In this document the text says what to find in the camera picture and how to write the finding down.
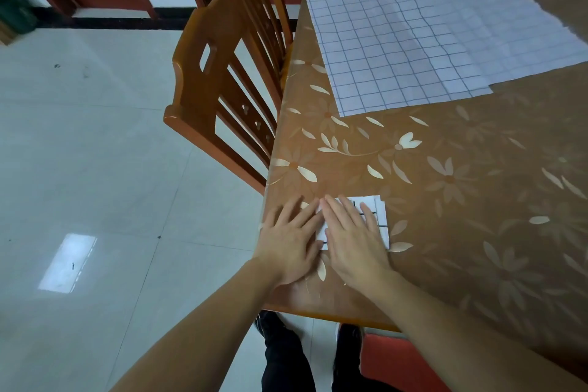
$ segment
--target foot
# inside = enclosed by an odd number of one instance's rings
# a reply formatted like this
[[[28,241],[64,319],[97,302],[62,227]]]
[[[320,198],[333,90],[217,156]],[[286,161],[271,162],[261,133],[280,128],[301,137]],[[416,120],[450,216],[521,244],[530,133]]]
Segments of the foot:
[[[359,356],[364,337],[362,329],[350,324],[341,324],[337,334],[337,351],[334,357],[334,375],[349,374],[349,370],[359,371]]]
[[[275,311],[262,310],[254,321],[255,328],[267,341],[276,334],[287,330],[286,326]]]

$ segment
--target black pants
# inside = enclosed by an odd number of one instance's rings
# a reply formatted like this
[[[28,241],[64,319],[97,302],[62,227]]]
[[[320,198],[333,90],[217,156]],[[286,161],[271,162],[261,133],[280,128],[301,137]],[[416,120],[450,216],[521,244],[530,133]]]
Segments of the black pants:
[[[300,338],[285,329],[265,341],[268,365],[261,380],[263,392],[316,392],[311,366],[302,351]],[[337,369],[332,392],[399,392],[398,389],[370,380],[359,373],[359,351],[348,347],[342,338],[337,344]]]

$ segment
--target wooden table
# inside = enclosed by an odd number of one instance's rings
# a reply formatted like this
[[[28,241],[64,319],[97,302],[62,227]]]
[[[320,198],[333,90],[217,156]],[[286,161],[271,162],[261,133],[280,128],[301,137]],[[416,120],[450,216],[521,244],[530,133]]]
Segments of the wooden table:
[[[587,0],[535,1],[588,39]],[[339,118],[304,0],[272,156],[289,165],[270,168],[264,211],[294,194],[379,194],[391,242],[407,243],[390,253],[407,279],[538,350],[586,354],[587,87],[584,63]],[[422,141],[410,150],[398,146],[408,132]],[[393,328],[322,257],[325,281],[281,287],[266,306]]]

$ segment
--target tiled floor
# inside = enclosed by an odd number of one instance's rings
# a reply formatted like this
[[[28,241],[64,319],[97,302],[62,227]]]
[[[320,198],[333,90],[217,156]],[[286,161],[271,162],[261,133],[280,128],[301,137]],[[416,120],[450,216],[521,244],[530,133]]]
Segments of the tiled floor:
[[[261,196],[162,121],[179,35],[0,48],[0,390],[107,390],[251,256]],[[335,324],[289,319],[330,390]],[[222,390],[259,391],[263,350],[251,330]]]

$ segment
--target person's right arm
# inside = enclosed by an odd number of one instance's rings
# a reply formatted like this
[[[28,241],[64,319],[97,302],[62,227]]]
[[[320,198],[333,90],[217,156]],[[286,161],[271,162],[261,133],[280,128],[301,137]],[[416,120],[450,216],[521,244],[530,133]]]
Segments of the person's right arm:
[[[376,304],[447,386],[470,391],[588,391],[588,385],[523,345],[460,313],[393,271],[378,223],[362,203],[366,221],[345,197],[320,204],[335,271]]]

